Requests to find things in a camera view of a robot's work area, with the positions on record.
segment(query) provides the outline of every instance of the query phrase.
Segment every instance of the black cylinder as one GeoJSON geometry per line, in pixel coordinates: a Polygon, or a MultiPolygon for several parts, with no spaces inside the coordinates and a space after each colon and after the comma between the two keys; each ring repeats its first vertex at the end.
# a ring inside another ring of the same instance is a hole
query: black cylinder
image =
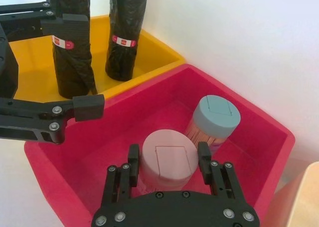
{"type": "Polygon", "coordinates": [[[128,81],[138,49],[147,0],[110,0],[110,40],[106,73],[115,80],[128,81]]]}
{"type": "MultiPolygon", "coordinates": [[[[86,15],[90,20],[90,0],[48,1],[57,17],[62,17],[63,14],[81,14],[86,15]]],[[[97,94],[91,67],[90,23],[88,23],[87,30],[88,32],[85,35],[76,40],[71,40],[71,49],[59,47],[54,44],[56,42],[53,43],[53,59],[59,94],[68,99],[74,96],[87,95],[89,91],[97,94]]]]}

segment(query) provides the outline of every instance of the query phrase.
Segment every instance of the pink bin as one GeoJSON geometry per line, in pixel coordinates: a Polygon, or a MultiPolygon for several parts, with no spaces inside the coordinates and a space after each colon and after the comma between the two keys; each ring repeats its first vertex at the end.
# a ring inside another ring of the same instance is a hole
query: pink bin
{"type": "MultiPolygon", "coordinates": [[[[246,200],[262,221],[294,145],[293,134],[219,81],[182,65],[107,100],[100,120],[71,120],[62,145],[25,144],[43,194],[62,223],[90,226],[101,203],[107,167],[126,162],[130,144],[142,147],[158,129],[184,132],[205,95],[222,96],[241,113],[239,126],[214,159],[235,164],[246,200]]],[[[209,193],[199,170],[185,189],[209,193]]]]}

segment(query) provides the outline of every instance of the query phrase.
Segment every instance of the teal lid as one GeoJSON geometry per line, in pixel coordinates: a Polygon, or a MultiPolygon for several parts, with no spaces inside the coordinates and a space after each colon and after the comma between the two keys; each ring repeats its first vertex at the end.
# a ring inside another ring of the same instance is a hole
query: teal lid
{"type": "Polygon", "coordinates": [[[193,114],[196,126],[205,134],[227,138],[240,122],[238,109],[228,100],[208,95],[202,98],[193,114]]]}

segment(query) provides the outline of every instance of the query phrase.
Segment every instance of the striped label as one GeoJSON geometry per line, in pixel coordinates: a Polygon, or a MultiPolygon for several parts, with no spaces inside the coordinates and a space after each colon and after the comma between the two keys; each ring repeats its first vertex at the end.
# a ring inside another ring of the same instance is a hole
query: striped label
{"type": "Polygon", "coordinates": [[[114,43],[117,43],[117,44],[125,46],[125,47],[134,47],[136,45],[135,40],[122,39],[120,37],[117,37],[116,35],[112,36],[112,40],[114,43]]]}
{"type": "Polygon", "coordinates": [[[63,39],[60,39],[56,36],[52,36],[52,41],[53,43],[60,47],[60,48],[63,48],[63,49],[73,49],[74,48],[74,43],[72,41],[69,41],[69,40],[63,40],[63,39]]]}

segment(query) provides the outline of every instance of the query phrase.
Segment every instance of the screw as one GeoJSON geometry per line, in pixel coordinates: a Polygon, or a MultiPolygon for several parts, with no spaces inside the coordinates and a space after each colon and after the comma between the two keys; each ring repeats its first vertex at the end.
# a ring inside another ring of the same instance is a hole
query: screw
{"type": "Polygon", "coordinates": [[[52,112],[53,112],[54,114],[60,114],[60,113],[62,112],[62,108],[59,107],[59,106],[56,106],[56,107],[54,107],[54,108],[52,109],[52,112]]]}
{"type": "Polygon", "coordinates": [[[109,171],[115,171],[115,170],[116,170],[116,168],[114,166],[109,167],[109,171]]]}
{"type": "Polygon", "coordinates": [[[232,168],[233,167],[233,165],[230,164],[230,163],[226,163],[225,166],[228,167],[228,168],[232,168]]]}
{"type": "Polygon", "coordinates": [[[224,215],[229,219],[235,217],[235,213],[231,209],[224,209],[224,215]]]}
{"type": "Polygon", "coordinates": [[[49,129],[51,131],[57,131],[59,128],[60,128],[60,125],[57,122],[53,122],[49,126],[49,129]]]}
{"type": "Polygon", "coordinates": [[[103,226],[106,223],[106,217],[105,216],[99,216],[95,220],[95,225],[97,226],[103,226]]]}
{"type": "Polygon", "coordinates": [[[164,194],[163,194],[163,192],[157,192],[157,193],[155,194],[155,196],[156,196],[156,198],[161,199],[161,198],[164,197],[164,194]]]}
{"type": "Polygon", "coordinates": [[[218,162],[217,162],[217,161],[212,161],[212,162],[211,162],[211,165],[212,165],[212,166],[218,166],[218,162]]]}
{"type": "Polygon", "coordinates": [[[243,217],[245,220],[250,221],[250,222],[255,220],[255,217],[253,216],[253,214],[248,212],[248,211],[243,213],[243,217]]]}
{"type": "Polygon", "coordinates": [[[190,197],[190,193],[188,191],[183,191],[182,195],[184,198],[190,197]]]}
{"type": "Polygon", "coordinates": [[[47,11],[47,12],[46,12],[46,14],[47,14],[47,15],[49,15],[49,16],[54,15],[54,13],[53,13],[53,12],[51,12],[51,11],[47,11]]]}
{"type": "Polygon", "coordinates": [[[116,222],[122,222],[124,219],[125,219],[126,215],[124,212],[118,212],[116,215],[115,215],[115,221],[116,222]]]}

